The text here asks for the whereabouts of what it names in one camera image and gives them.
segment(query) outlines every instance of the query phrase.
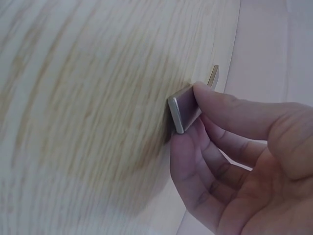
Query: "silver metal piece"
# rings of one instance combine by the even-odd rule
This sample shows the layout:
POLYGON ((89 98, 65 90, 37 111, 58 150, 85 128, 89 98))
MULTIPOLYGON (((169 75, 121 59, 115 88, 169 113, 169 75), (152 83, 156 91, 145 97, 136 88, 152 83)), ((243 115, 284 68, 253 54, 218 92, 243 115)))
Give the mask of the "silver metal piece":
MULTIPOLYGON (((214 90, 219 78, 219 66, 213 67, 208 86, 214 90)), ((167 99, 176 132, 184 134, 199 115, 199 107, 194 95, 193 86, 178 91, 167 99)))

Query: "wood grain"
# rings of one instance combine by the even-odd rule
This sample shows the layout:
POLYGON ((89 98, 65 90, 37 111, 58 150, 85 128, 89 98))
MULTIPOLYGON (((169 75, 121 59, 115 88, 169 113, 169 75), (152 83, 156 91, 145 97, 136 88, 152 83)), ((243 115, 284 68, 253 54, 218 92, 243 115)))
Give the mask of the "wood grain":
POLYGON ((240 0, 0 2, 0 234, 175 234, 166 98, 221 67, 240 0))

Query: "hand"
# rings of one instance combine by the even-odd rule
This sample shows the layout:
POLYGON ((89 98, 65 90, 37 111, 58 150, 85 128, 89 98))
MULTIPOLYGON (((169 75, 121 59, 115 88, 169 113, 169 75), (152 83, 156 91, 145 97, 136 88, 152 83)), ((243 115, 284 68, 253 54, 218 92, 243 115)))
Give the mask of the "hand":
POLYGON ((312 235, 313 108, 239 100, 203 83, 194 93, 202 115, 171 140, 188 211, 219 235, 312 235))

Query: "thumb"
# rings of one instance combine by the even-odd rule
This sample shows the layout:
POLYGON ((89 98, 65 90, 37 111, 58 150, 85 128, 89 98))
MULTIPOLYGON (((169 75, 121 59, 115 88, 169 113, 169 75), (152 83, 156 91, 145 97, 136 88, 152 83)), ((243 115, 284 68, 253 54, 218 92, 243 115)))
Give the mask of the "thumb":
POLYGON ((313 109, 297 103, 260 103, 194 85, 202 112, 224 130, 254 140, 267 140, 268 148, 291 178, 313 174, 313 109))

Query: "light wood panel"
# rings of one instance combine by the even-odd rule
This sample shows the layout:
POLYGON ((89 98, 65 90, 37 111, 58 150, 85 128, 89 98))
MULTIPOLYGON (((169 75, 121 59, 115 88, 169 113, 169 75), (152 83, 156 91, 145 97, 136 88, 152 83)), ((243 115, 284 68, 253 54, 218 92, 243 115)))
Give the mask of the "light wood panel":
POLYGON ((240 0, 0 2, 0 234, 175 234, 166 98, 220 65, 240 0))

